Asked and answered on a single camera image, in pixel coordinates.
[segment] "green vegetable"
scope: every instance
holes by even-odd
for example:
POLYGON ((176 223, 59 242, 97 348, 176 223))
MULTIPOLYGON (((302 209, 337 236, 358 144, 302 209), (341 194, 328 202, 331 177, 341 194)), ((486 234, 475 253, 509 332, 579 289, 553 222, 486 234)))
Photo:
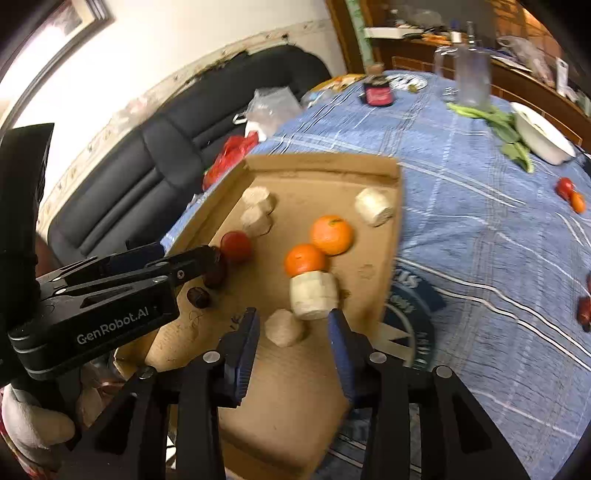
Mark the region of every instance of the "green vegetable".
POLYGON ((533 173, 534 164, 530 160, 530 149, 523 143, 521 135, 515 130, 514 114, 502 112, 496 106, 492 106, 490 112, 455 103, 448 103, 447 106, 458 115, 468 118, 483 118, 495 135, 504 142, 501 152, 527 173, 533 173))
POLYGON ((517 133, 513 127, 509 126, 508 124, 493 124, 491 127, 496 136, 499 137, 503 142, 515 143, 521 139, 519 133, 517 133))

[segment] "white bowl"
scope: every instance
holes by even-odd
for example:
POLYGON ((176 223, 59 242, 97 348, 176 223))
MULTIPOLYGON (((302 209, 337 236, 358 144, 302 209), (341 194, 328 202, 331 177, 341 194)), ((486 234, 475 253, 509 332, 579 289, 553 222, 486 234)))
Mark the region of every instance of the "white bowl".
POLYGON ((554 125, 530 107, 511 103, 515 127, 531 151, 552 165, 577 156, 574 147, 554 125))

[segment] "white cloth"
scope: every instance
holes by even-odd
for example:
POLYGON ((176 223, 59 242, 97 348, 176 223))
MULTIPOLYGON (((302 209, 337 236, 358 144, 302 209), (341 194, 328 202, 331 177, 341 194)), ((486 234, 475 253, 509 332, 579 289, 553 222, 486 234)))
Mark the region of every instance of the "white cloth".
POLYGON ((51 447, 70 440, 76 431, 65 414, 20 402, 10 385, 4 388, 2 421, 20 452, 48 468, 56 464, 51 447))

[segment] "black sofa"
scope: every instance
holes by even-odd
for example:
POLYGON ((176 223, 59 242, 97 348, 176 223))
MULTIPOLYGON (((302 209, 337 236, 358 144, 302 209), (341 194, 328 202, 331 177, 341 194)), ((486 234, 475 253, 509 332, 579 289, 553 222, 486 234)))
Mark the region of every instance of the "black sofa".
POLYGON ((230 135, 232 120, 262 87, 288 86, 299 100, 330 78, 324 63, 284 45, 241 53, 207 71, 130 132, 52 220, 48 243, 62 264, 159 241, 202 191, 203 173, 230 135))

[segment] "plaid tablecloth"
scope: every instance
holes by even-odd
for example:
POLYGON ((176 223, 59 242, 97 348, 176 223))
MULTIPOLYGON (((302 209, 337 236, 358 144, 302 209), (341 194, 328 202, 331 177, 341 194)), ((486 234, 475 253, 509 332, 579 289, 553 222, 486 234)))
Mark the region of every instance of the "plaid tablecloth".
MULTIPOLYGON (((448 80, 423 74, 418 94, 391 107, 363 104, 356 83, 307 110, 252 153, 352 152, 396 157, 404 175, 397 262, 427 279, 447 307, 432 322, 434 365, 453 368, 484 406, 532 480, 548 480, 591 420, 591 335, 575 321, 591 268, 591 213, 554 193, 568 176, 591 199, 577 160, 554 167, 532 155, 527 174, 499 151, 483 120, 448 110, 448 80)), ((509 111, 509 104, 494 104, 509 111)), ((163 239, 170 246, 199 208, 163 239)), ((340 434, 318 478, 359 478, 367 422, 340 434)), ((420 471, 420 455, 413 455, 420 471)))

